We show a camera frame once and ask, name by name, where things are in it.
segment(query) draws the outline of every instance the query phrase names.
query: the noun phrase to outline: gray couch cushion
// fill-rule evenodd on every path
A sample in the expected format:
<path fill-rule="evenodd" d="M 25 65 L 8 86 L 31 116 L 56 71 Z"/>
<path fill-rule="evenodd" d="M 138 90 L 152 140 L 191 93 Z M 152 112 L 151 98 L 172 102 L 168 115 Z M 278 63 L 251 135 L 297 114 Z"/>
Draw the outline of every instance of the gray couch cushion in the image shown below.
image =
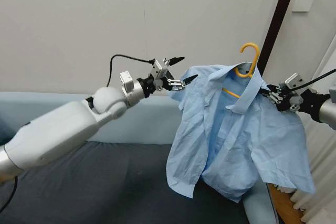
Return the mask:
<path fill-rule="evenodd" d="M 90 142 L 19 177 L 3 224 L 248 223 L 243 203 L 199 182 L 193 199 L 171 190 L 170 145 Z M 13 183 L 0 188 L 0 204 Z"/>

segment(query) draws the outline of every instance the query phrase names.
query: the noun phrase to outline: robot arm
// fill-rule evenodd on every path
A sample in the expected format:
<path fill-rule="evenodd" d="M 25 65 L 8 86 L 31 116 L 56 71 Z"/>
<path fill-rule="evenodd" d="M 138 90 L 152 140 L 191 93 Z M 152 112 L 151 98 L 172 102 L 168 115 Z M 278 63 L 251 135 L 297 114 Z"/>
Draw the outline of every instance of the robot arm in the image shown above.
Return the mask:
<path fill-rule="evenodd" d="M 182 59 L 164 60 L 162 64 L 153 60 L 151 73 L 145 79 L 133 80 L 125 71 L 120 74 L 121 91 L 100 88 L 81 102 L 69 102 L 27 123 L 11 141 L 0 146 L 0 175 L 13 177 L 23 170 L 56 160 L 155 90 L 184 90 L 197 75 L 183 81 L 174 80 L 167 69 Z"/>
<path fill-rule="evenodd" d="M 308 84 L 295 73 L 278 86 L 267 85 L 269 90 L 261 89 L 260 93 L 268 97 L 278 111 L 304 112 L 314 121 L 336 130 L 336 86 L 329 89 L 329 94 L 318 94 L 312 88 L 305 89 Z"/>

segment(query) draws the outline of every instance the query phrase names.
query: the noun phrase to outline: button-up shirt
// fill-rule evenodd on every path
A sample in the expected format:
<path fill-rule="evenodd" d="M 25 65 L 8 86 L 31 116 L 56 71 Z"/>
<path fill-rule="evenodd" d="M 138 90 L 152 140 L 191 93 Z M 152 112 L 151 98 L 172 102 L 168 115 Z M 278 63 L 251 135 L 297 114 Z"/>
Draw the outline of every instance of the button-up shirt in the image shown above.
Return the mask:
<path fill-rule="evenodd" d="M 183 113 L 167 160 L 168 185 L 192 198 L 202 177 L 235 202 L 259 176 L 267 183 L 314 192 L 300 118 L 277 111 L 258 94 L 267 87 L 257 68 L 245 79 L 235 74 L 237 66 L 243 72 L 250 63 L 191 67 L 182 79 L 198 77 L 184 91 L 170 92 Z"/>

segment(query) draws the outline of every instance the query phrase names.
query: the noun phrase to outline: silver cylinder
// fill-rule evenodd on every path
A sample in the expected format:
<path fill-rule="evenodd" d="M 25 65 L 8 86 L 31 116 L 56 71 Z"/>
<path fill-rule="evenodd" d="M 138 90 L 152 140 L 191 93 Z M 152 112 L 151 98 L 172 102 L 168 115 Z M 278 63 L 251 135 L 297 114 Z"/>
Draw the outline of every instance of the silver cylinder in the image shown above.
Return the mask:
<path fill-rule="evenodd" d="M 145 98 L 145 94 L 138 80 L 134 81 L 134 88 L 132 90 L 126 91 L 124 86 L 122 86 L 121 89 L 130 107 L 136 105 L 141 99 Z"/>
<path fill-rule="evenodd" d="M 0 146 L 0 177 L 10 179 L 21 172 L 22 170 L 8 157 L 4 145 Z"/>
<path fill-rule="evenodd" d="M 319 112 L 320 121 L 336 130 L 336 104 L 328 99 L 322 104 Z"/>

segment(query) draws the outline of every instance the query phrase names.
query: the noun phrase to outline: wooden floor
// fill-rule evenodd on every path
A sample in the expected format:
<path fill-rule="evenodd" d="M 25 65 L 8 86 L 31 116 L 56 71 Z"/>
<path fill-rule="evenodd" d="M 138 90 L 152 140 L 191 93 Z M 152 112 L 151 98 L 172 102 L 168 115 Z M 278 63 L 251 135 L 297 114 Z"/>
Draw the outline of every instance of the wooden floor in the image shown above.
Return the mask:
<path fill-rule="evenodd" d="M 273 184 L 268 184 L 273 204 L 285 224 L 302 224 L 302 212 L 293 209 L 294 203 L 290 201 L 291 194 L 283 194 Z"/>

